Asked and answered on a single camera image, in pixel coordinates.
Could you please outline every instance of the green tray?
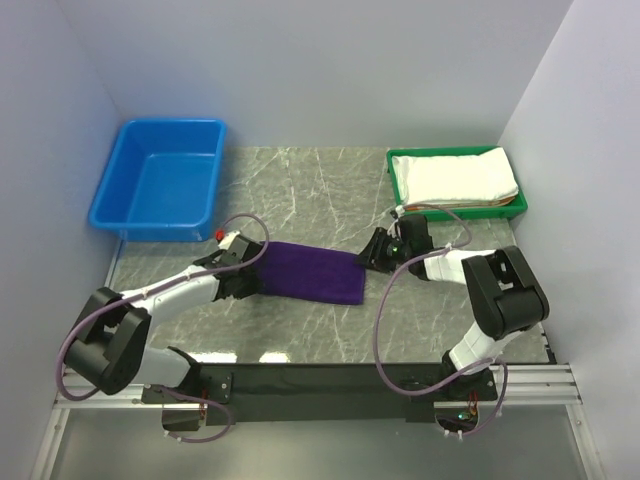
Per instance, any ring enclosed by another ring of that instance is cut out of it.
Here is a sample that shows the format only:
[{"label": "green tray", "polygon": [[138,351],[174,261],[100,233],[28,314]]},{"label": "green tray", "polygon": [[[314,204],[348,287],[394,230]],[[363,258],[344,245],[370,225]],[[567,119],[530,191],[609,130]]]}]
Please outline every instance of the green tray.
[{"label": "green tray", "polygon": [[[436,157],[436,156],[460,156],[460,155],[480,155],[498,148],[497,145],[485,145],[482,147],[444,147],[444,148],[415,148],[409,150],[389,150],[387,152],[387,164],[389,165],[389,173],[391,174],[391,184],[393,186],[393,196],[396,205],[400,205],[400,194],[398,192],[398,178],[393,169],[393,157],[409,156],[409,157]],[[513,201],[503,207],[466,207],[454,208],[453,211],[460,218],[513,218],[527,210],[527,199],[524,197],[522,188],[519,188],[518,195]],[[420,210],[417,212],[407,212],[407,214],[420,213],[429,220],[441,222],[451,220],[451,217],[445,212],[439,210]]]}]

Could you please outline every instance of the gray floor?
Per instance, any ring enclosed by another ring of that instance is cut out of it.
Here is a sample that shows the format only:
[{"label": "gray floor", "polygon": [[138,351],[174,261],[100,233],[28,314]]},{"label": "gray floor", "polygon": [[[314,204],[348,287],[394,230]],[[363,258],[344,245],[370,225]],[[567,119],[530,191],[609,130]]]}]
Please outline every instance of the gray floor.
[{"label": "gray floor", "polygon": [[[226,153],[216,216],[262,217],[274,240],[358,253],[394,205],[383,148],[244,148]],[[481,250],[514,244],[506,220],[469,222]],[[260,229],[238,227],[254,238]],[[453,222],[430,224],[436,246],[461,234]],[[178,273],[215,250],[199,244],[132,243],[118,260],[113,286],[138,288]],[[369,362],[371,328],[389,277],[368,272],[364,305],[332,306],[254,296],[196,307],[161,325],[152,344],[174,345],[204,361]],[[473,322],[466,288],[401,277],[385,309],[380,348],[387,361],[439,361]],[[542,329],[512,342],[511,362],[547,362]]]},{"label": "gray floor", "polygon": [[73,410],[67,432],[53,479],[586,478],[564,407],[505,407],[462,443],[435,425],[369,420],[241,424],[179,445],[162,436],[157,410]]}]

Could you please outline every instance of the cable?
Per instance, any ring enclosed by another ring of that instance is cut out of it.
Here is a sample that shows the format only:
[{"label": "cable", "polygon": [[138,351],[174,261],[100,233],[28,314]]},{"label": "cable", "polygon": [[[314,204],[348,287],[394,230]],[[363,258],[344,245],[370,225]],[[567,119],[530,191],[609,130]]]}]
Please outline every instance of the cable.
[{"label": "cable", "polygon": [[[67,356],[67,352],[69,351],[69,347],[71,346],[71,344],[75,341],[76,336],[91,322],[93,322],[94,320],[96,320],[98,317],[100,317],[100,315],[103,315],[111,310],[113,310],[114,308],[118,308],[122,305],[125,305],[127,303],[134,303],[137,302],[139,300],[144,299],[146,296],[148,295],[155,295],[157,293],[163,292],[168,288],[174,287],[182,282],[185,281],[189,281],[192,278],[199,278],[199,277],[206,277],[209,275],[216,275],[218,273],[223,273],[223,272],[230,272],[233,270],[239,270],[241,268],[244,267],[248,267],[249,265],[257,262],[258,260],[260,260],[260,258],[262,258],[262,256],[264,255],[264,253],[267,251],[267,247],[269,246],[269,229],[267,228],[267,225],[256,215],[252,214],[252,213],[238,213],[236,215],[233,215],[232,217],[229,217],[227,220],[225,220],[225,222],[222,224],[221,228],[224,228],[227,224],[229,224],[231,221],[235,220],[236,218],[242,218],[242,217],[246,217],[246,218],[251,218],[253,220],[255,220],[256,222],[258,222],[258,224],[262,227],[262,230],[264,231],[264,244],[262,245],[262,249],[260,250],[260,252],[258,252],[258,254],[253,257],[252,259],[240,263],[238,265],[233,265],[231,267],[219,267],[219,268],[212,268],[209,270],[203,270],[201,272],[196,272],[191,274],[189,277],[187,277],[186,275],[183,275],[181,277],[178,278],[174,278],[172,280],[168,280],[160,285],[158,285],[157,287],[154,287],[150,290],[148,290],[146,292],[146,294],[143,293],[139,293],[136,295],[133,295],[131,297],[128,298],[122,298],[116,302],[110,303],[109,305],[105,305],[102,308],[99,308],[98,310],[96,310],[95,312],[91,313],[90,315],[88,315],[87,317],[83,318],[80,322],[78,322],[78,324],[73,327],[71,329],[71,331],[69,332],[69,334],[67,335],[67,337],[64,339],[64,342],[62,342],[62,346],[60,347],[60,351],[58,352],[58,355],[56,356],[56,367],[55,367],[55,379],[56,379],[56,385],[58,387],[58,390],[60,392],[60,394],[66,398],[67,400],[71,400],[74,402],[79,402],[82,400],[86,400],[87,398],[91,398],[93,395],[95,395],[98,392],[97,388],[94,388],[93,390],[90,390],[89,392],[83,393],[82,395],[73,395],[68,389],[67,387],[64,385],[64,381],[63,381],[63,377],[64,377],[64,359]],[[200,403],[202,401],[202,399],[196,399],[196,403]],[[209,403],[210,405],[213,405],[213,403],[211,400],[205,401],[206,403]]]},{"label": "cable", "polygon": [[211,407],[217,408],[227,416],[227,424],[224,426],[224,428],[220,430],[218,433],[216,433],[215,435],[211,435],[210,437],[189,438],[189,437],[181,437],[180,435],[174,432],[167,432],[167,435],[170,436],[171,438],[175,438],[176,440],[182,443],[207,443],[207,442],[213,442],[214,440],[219,439],[231,429],[231,425],[233,425],[233,415],[231,414],[231,411],[221,403],[215,402],[213,400],[209,400],[208,398],[198,398],[198,397],[192,397],[190,395],[184,395],[182,393],[176,392],[171,388],[167,388],[163,386],[160,387],[160,390],[162,390],[164,393],[167,393],[178,400],[185,400],[187,402],[193,402],[193,403],[206,403]]},{"label": "cable", "polygon": [[448,385],[449,383],[453,382],[455,379],[457,379],[458,377],[464,375],[466,372],[473,370],[477,367],[480,366],[488,366],[492,363],[497,362],[500,365],[502,365],[502,368],[504,370],[504,383],[502,386],[502,393],[500,394],[500,397],[498,398],[498,402],[496,403],[496,407],[494,408],[493,412],[491,412],[491,414],[489,415],[489,417],[487,417],[487,419],[478,427],[476,427],[474,430],[467,432],[465,435],[470,435],[471,433],[475,433],[478,432],[480,430],[482,430],[486,424],[488,424],[491,420],[493,420],[495,418],[495,416],[498,414],[498,411],[500,411],[500,408],[502,408],[502,403],[504,401],[504,396],[506,394],[506,386],[507,386],[507,375],[508,375],[508,369],[507,369],[507,364],[500,360],[500,359],[491,359],[491,358],[486,358],[483,360],[478,360],[477,362],[473,362],[470,365],[467,365],[464,368],[461,368],[460,370],[458,370],[457,372],[453,373],[452,375],[449,375],[448,377],[446,377],[444,380],[441,380],[440,382],[436,383],[435,385],[431,385],[430,387],[427,388],[423,388],[421,390],[405,390],[403,388],[398,387],[396,384],[394,384],[391,379],[387,376],[387,374],[384,371],[384,367],[382,366],[382,360],[380,359],[380,347],[379,347],[379,333],[380,333],[380,320],[382,319],[382,310],[384,309],[384,305],[387,301],[387,298],[389,297],[389,293],[391,292],[391,288],[393,287],[393,284],[396,282],[396,280],[398,279],[398,277],[405,271],[407,271],[407,269],[418,262],[422,262],[424,260],[426,260],[427,258],[432,258],[432,257],[437,257],[439,255],[445,255],[448,252],[450,252],[451,250],[453,250],[454,248],[462,248],[462,247],[466,247],[467,245],[469,245],[471,243],[472,240],[472,234],[471,234],[471,230],[469,229],[469,227],[467,226],[467,224],[458,216],[456,215],[453,211],[449,210],[446,207],[442,207],[439,205],[431,205],[428,203],[414,203],[414,204],[410,204],[410,205],[405,205],[403,206],[403,208],[406,210],[408,208],[429,208],[429,209],[436,209],[436,210],[440,210],[442,212],[447,213],[449,216],[451,216],[456,222],[458,222],[465,230],[466,234],[467,234],[467,238],[460,242],[460,243],[455,243],[455,244],[449,244],[447,245],[445,248],[442,248],[440,250],[434,250],[432,252],[426,253],[424,255],[418,255],[417,257],[414,257],[410,260],[408,260],[407,262],[403,263],[402,265],[400,265],[400,267],[398,267],[396,269],[396,271],[393,273],[393,275],[391,276],[391,279],[389,280],[389,283],[387,284],[386,288],[384,289],[384,292],[382,293],[382,298],[380,298],[380,304],[378,305],[378,311],[376,313],[376,319],[375,322],[373,324],[373,358],[375,360],[375,364],[376,364],[376,369],[378,370],[378,374],[380,375],[380,378],[382,379],[382,381],[385,383],[385,385],[387,387],[389,387],[391,390],[393,390],[396,393],[399,393],[400,395],[406,395],[409,397],[418,397],[418,396],[422,396],[422,395],[427,395],[429,393],[433,393],[436,390],[439,390],[440,388],[444,387],[445,385]]}]

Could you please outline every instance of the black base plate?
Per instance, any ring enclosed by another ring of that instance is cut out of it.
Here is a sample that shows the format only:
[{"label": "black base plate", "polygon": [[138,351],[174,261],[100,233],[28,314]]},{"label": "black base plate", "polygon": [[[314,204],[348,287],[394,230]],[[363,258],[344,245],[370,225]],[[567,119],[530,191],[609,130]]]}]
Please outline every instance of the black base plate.
[{"label": "black base plate", "polygon": [[[438,363],[385,365],[398,386],[418,390],[442,380]],[[204,364],[202,386],[209,398],[226,403],[237,422],[404,418],[434,422],[433,402],[496,400],[493,374],[485,369],[420,397],[391,391],[373,364]],[[180,403],[158,389],[145,389],[142,402]],[[224,414],[208,409],[207,425],[226,423]]]}]

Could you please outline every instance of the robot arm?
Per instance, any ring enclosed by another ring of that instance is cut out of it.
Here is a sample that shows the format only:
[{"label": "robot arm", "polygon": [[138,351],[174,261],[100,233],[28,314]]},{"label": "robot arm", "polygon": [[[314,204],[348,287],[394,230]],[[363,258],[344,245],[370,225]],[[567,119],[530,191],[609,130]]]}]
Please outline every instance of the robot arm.
[{"label": "robot arm", "polygon": [[[157,349],[148,346],[148,333],[197,305],[229,296],[245,298],[257,293],[260,282],[251,267],[216,275],[203,275],[203,272],[246,262],[261,248],[262,245],[239,232],[231,232],[221,240],[219,250],[196,260],[173,277],[120,293],[106,287],[98,289],[86,303],[78,322],[123,298],[139,294],[143,298],[99,316],[82,330],[69,347],[65,364],[106,394],[117,393],[132,381],[189,390],[189,384],[197,380],[197,362],[173,347]],[[185,276],[190,280],[179,280]],[[172,281],[175,284],[160,293],[146,293]]]},{"label": "robot arm", "polygon": [[[377,228],[359,255],[359,263],[390,273],[411,258],[436,250],[423,215],[401,217],[395,227],[395,236]],[[445,354],[447,374],[478,360],[496,358],[510,341],[549,315],[547,298],[515,246],[482,251],[454,249],[411,265],[409,272],[421,280],[460,283],[469,291],[475,322]]]}]

